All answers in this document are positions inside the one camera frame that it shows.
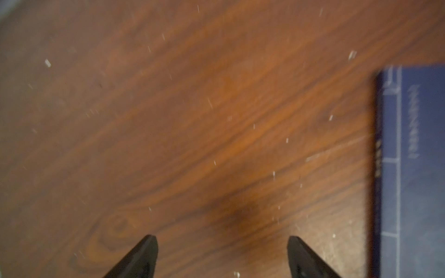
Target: white grid line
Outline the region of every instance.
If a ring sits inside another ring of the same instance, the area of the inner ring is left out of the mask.
[[[398,93],[398,89],[397,88],[394,88],[394,89],[387,88],[387,89],[385,89],[383,91],[383,95],[384,96],[396,95],[397,93]]]
[[[396,163],[396,278],[400,278],[400,221],[401,221],[401,139],[402,139],[402,67],[397,69],[397,163]]]
[[[390,237],[390,238],[397,238],[397,234],[390,233],[390,232],[381,232],[382,236]]]
[[[399,159],[397,157],[384,157],[382,161],[383,163],[397,163]]]

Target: wooden surface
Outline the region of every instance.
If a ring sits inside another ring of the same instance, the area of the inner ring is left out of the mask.
[[[289,235],[366,276],[375,72],[444,62],[444,17],[441,0],[25,1],[0,23],[3,276],[100,278],[146,234],[156,278],[290,277]]]

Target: scratch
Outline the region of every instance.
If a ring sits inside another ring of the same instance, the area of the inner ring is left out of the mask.
[[[349,60],[352,60],[356,57],[357,51],[352,50],[351,53],[349,53]]]
[[[366,139],[368,137],[370,137],[370,135],[364,135],[364,136],[358,137],[356,139],[352,139],[352,140],[350,140],[350,141],[348,141],[346,143],[339,144],[339,145],[337,145],[335,147],[332,147],[330,149],[327,149],[327,150],[325,150],[323,152],[319,152],[319,153],[316,153],[314,155],[311,155],[311,156],[306,158],[306,162],[314,160],[314,159],[317,159],[317,158],[319,158],[321,156],[325,156],[325,155],[331,154],[331,153],[333,153],[335,151],[338,151],[340,149],[347,148],[347,147],[349,147],[351,145],[357,144],[357,143],[363,141],[364,139]]]

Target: white debris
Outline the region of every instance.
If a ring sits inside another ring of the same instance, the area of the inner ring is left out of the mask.
[[[349,60],[352,60],[356,57],[357,51],[352,50],[351,53],[349,53]]]

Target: blue cover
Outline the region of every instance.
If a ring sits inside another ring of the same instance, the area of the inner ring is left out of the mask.
[[[377,82],[372,274],[445,277],[445,66]]]

